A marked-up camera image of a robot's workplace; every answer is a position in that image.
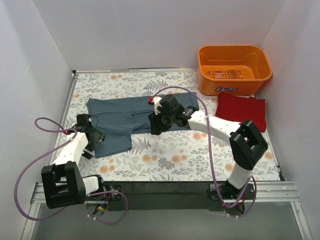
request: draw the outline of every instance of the blue shorts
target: blue shorts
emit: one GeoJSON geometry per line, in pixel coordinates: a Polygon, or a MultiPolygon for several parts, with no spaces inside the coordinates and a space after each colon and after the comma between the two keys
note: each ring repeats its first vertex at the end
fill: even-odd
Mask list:
{"type": "MultiPolygon", "coordinates": [[[[197,98],[189,93],[174,94],[184,108],[199,107],[197,98]]],[[[105,133],[105,139],[95,149],[95,157],[105,157],[126,152],[132,148],[131,134],[150,133],[148,115],[154,106],[148,104],[149,96],[99,100],[90,98],[86,104],[92,116],[92,125],[105,133]]],[[[170,131],[186,130],[176,125],[170,131]]]]}

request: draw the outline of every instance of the red folded towel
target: red folded towel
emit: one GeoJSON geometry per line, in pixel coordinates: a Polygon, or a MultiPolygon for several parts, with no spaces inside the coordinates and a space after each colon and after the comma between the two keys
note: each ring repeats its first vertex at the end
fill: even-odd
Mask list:
{"type": "Polygon", "coordinates": [[[245,120],[251,120],[260,132],[266,131],[266,101],[264,99],[232,96],[222,92],[218,97],[215,116],[241,123],[245,120]]]}

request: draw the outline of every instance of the sticker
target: sticker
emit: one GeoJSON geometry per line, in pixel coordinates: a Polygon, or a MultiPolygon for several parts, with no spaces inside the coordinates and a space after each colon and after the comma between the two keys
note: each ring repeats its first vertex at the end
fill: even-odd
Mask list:
{"type": "Polygon", "coordinates": [[[217,86],[217,87],[215,88],[215,91],[216,91],[216,92],[220,92],[220,91],[224,91],[224,92],[236,92],[237,90],[238,90],[238,88],[235,88],[235,87],[227,88],[227,87],[217,86]]]}

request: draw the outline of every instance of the white panel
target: white panel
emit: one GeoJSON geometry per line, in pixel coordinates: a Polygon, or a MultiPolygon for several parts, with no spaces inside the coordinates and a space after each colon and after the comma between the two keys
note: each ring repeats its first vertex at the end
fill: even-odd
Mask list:
{"type": "Polygon", "coordinates": [[[201,46],[260,46],[284,2],[33,1],[73,70],[196,68],[201,46]]]}
{"type": "MultiPolygon", "coordinates": [[[[45,116],[59,121],[71,71],[32,0],[0,0],[0,238],[18,240],[26,219],[14,204],[18,174],[31,160],[52,149],[55,134],[34,126],[45,116]]],[[[57,129],[50,124],[44,127],[57,129]]],[[[26,173],[19,199],[28,212],[43,159],[26,173]]]]}
{"type": "Polygon", "coordinates": [[[294,181],[313,239],[320,239],[320,2],[287,0],[263,48],[273,79],[268,131],[284,176],[294,181]]]}

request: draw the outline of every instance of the orange plastic basket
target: orange plastic basket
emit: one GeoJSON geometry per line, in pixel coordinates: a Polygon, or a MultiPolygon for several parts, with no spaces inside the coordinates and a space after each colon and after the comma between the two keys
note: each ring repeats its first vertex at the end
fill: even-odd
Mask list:
{"type": "Polygon", "coordinates": [[[208,45],[198,51],[198,84],[202,94],[255,94],[272,75],[265,52],[253,45],[208,45]]]}

